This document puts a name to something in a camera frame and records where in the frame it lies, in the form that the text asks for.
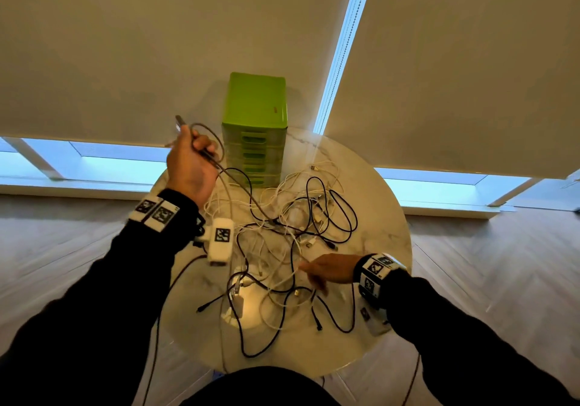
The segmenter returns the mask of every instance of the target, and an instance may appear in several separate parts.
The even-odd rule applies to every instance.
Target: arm
[[[358,282],[369,257],[323,255],[300,269],[325,292],[326,281]],[[577,404],[558,380],[440,296],[427,280],[391,271],[379,301],[395,332],[420,352],[425,384],[442,404]]]
[[[18,330],[0,358],[7,404],[133,401],[174,256],[197,235],[192,222],[217,176],[192,150],[192,132],[185,128],[168,157],[171,189],[159,194],[179,211],[161,232],[130,220],[103,259]],[[212,151],[206,136],[193,145]]]

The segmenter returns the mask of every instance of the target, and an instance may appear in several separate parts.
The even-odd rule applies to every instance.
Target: marble tabletop
[[[315,172],[310,165],[315,163],[321,171]],[[295,193],[279,194],[276,200],[265,207],[270,216],[278,215],[284,203],[294,197],[304,195],[307,179],[312,175],[321,177],[328,185],[333,184],[333,189],[339,193],[344,190],[342,196],[352,206],[358,217],[359,226],[352,233],[351,239],[339,244],[338,252],[342,254],[366,254],[372,252],[387,252],[405,264],[411,272],[411,238],[402,208],[397,202],[395,195],[386,182],[366,161],[345,146],[321,135],[289,128],[286,136],[284,162],[282,165],[282,179],[294,172],[304,171],[290,188]],[[337,175],[340,183],[335,181]],[[166,183],[166,174],[162,175],[154,185],[152,191],[159,192]],[[229,187],[234,200],[233,219],[238,226],[252,222],[248,207],[245,205],[248,196],[236,186]],[[254,196],[259,198],[262,190],[255,190]],[[229,217],[227,196],[223,186],[218,182],[215,194],[220,197],[220,207],[214,197],[210,203],[209,212],[215,216]],[[273,192],[266,190],[263,202],[268,202]],[[333,219],[339,225],[348,226],[346,219],[337,210],[334,211]],[[297,227],[301,219],[308,216],[300,210],[296,215],[288,215]],[[264,242],[272,253],[262,248],[262,238],[256,231],[243,230],[240,234],[240,244],[250,260],[250,269],[257,274],[257,262],[262,261],[260,267],[266,271],[276,270],[272,279],[275,282],[288,277],[289,268],[289,237],[284,237],[263,230]],[[329,238],[344,239],[344,233],[335,230],[328,231]],[[312,261],[317,256],[331,253],[332,251],[322,242],[315,242],[311,248],[302,246],[302,256],[307,261]],[[172,270],[172,279],[175,279],[179,271],[194,256],[203,253],[200,249],[188,245],[179,252],[175,259]],[[280,267],[277,259],[284,257],[286,263]],[[299,255],[294,256],[295,267],[303,261]],[[232,271],[240,270],[243,257],[235,248],[232,258]],[[240,334],[235,319],[231,318],[227,300],[224,304],[220,301],[213,303],[202,313],[196,309],[214,299],[224,292],[229,270],[227,267],[210,267],[206,261],[193,263],[179,279],[178,283],[169,294],[161,317],[161,328],[168,331],[175,342],[189,356],[210,366],[218,371],[233,372],[250,366],[281,366],[293,369],[308,377],[314,378],[328,374],[336,369],[348,365],[359,359],[367,351],[371,350],[380,340],[381,336],[374,337],[363,323],[359,309],[356,310],[356,323],[353,331],[344,334],[334,326],[330,316],[324,310],[323,305],[315,300],[314,309],[322,331],[318,331],[313,316],[310,313],[309,302],[300,307],[292,308],[299,302],[308,299],[309,293],[301,291],[301,294],[292,295],[288,299],[289,308],[286,311],[283,330],[272,346],[260,356],[248,359],[240,350]],[[309,285],[306,275],[301,271],[296,273],[296,285]],[[243,316],[243,340],[247,354],[257,353],[262,350],[271,340],[276,330],[266,326],[258,309],[260,302],[265,296],[265,290],[257,285],[242,288],[240,294],[244,299]],[[350,285],[330,284],[330,294],[324,300],[331,309],[337,323],[348,329],[352,321],[352,296]],[[356,305],[359,306],[360,295],[355,289]],[[279,325],[281,308],[266,299],[262,305],[262,315],[272,326]]]

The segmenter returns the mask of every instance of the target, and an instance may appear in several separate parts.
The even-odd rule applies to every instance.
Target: black sleeve
[[[174,256],[203,223],[189,198],[159,196],[180,208],[162,232],[129,220],[103,259],[18,330],[0,358],[4,404],[131,404]]]
[[[380,301],[395,332],[421,354],[425,384],[445,406],[579,403],[427,280],[394,270],[381,286]]]

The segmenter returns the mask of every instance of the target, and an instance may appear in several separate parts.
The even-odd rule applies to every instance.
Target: hand
[[[313,262],[302,262],[298,268],[306,272],[310,284],[316,290],[327,295],[327,281],[338,284],[352,283],[354,266],[361,258],[360,255],[326,254]]]
[[[215,145],[207,136],[183,125],[167,156],[167,188],[191,198],[201,209],[214,190],[218,170],[193,148],[215,152]]]

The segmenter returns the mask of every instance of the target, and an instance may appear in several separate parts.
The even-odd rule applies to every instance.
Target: person
[[[0,358],[2,404],[133,402],[174,256],[192,240],[191,221],[218,176],[197,153],[204,148],[215,150],[207,136],[183,126],[167,159],[169,181],[159,193],[179,211],[165,219],[161,231],[130,219],[104,258],[18,330]],[[331,254],[301,263],[300,269],[325,291],[327,281],[353,282],[360,262],[361,256]],[[379,299],[395,332],[417,348],[425,384],[442,404],[578,404],[558,380],[439,296],[425,279],[393,270]],[[337,404],[315,381],[267,367],[225,375],[183,404],[244,397],[253,404]]]

